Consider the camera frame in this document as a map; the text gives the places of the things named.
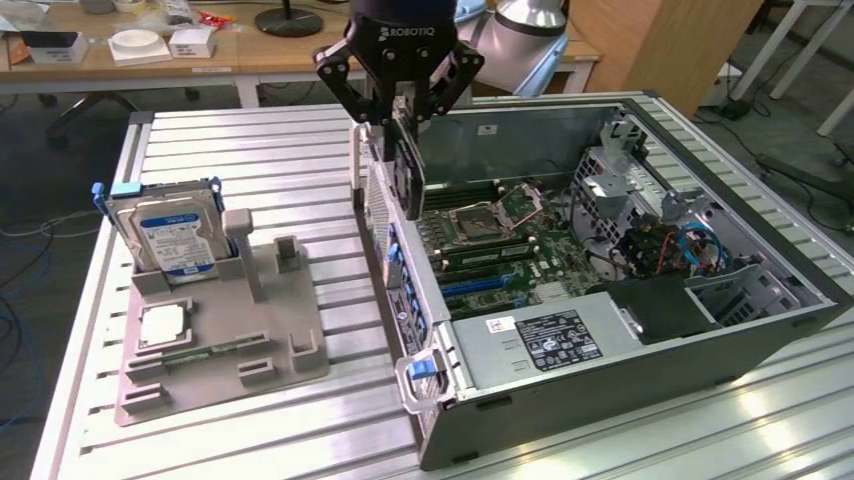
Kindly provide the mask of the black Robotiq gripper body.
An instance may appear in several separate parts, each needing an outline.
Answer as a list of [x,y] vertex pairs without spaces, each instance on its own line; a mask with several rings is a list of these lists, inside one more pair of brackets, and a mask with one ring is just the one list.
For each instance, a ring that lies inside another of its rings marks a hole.
[[454,1],[352,1],[346,48],[372,79],[426,80],[458,43]]

